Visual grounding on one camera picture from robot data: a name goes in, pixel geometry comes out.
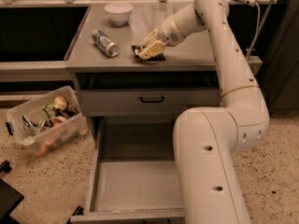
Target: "terrazzo floor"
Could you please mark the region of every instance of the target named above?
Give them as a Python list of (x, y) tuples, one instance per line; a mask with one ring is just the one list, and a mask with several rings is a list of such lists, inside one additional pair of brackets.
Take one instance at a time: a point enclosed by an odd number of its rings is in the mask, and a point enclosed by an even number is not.
[[(25, 196), (12, 217), (21, 224), (64, 224), (84, 207), (94, 141), (88, 133), (38, 158), (8, 135), (0, 109), (0, 174)], [(271, 115), (269, 132), (249, 150), (233, 154), (252, 224), (299, 223), (299, 112)]]

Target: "closed drawer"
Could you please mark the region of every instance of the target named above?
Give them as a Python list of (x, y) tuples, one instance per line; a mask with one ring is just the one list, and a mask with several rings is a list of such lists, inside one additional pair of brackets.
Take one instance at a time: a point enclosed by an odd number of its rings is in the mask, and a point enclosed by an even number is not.
[(78, 101), (86, 116), (178, 114), (193, 106), (217, 106), (217, 89), (159, 91), (78, 91)]
[(172, 132), (171, 119), (101, 118), (84, 215), (72, 223), (183, 224)]

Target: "white robotic arm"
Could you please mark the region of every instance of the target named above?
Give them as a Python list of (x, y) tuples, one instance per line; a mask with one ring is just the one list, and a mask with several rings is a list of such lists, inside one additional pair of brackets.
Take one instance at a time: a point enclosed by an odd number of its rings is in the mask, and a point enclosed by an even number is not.
[(223, 107), (198, 107), (182, 113), (173, 141), (187, 224), (250, 223), (230, 153), (253, 147), (269, 124), (267, 106), (227, 22), (226, 0), (194, 0), (143, 41), (147, 60), (208, 29)]

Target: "plastic bin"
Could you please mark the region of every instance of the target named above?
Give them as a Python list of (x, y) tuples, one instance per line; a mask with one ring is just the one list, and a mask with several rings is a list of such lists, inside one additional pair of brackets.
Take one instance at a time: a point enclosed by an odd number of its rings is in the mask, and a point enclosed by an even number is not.
[[(41, 119), (49, 120), (43, 107), (52, 103), (54, 98), (63, 96), (78, 113), (57, 126), (51, 127), (44, 132), (34, 136), (29, 135), (24, 129), (22, 116), (25, 115), (32, 122)], [(69, 141), (76, 134), (83, 135), (87, 132), (87, 121), (82, 116), (75, 91), (71, 87), (62, 87), (56, 91), (49, 92), (43, 97), (18, 105), (7, 111), (7, 122), (11, 128), (14, 138), (18, 144), (24, 145), (32, 150), (37, 156), (43, 156), (52, 149)]]

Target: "can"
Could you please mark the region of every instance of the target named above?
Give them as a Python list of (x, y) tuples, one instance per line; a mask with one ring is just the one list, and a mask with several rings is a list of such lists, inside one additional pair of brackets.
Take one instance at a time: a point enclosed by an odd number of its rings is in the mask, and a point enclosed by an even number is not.
[(93, 40), (95, 45), (102, 50), (108, 57), (115, 57), (119, 54), (119, 46), (116, 45), (110, 38), (101, 30), (93, 31)]

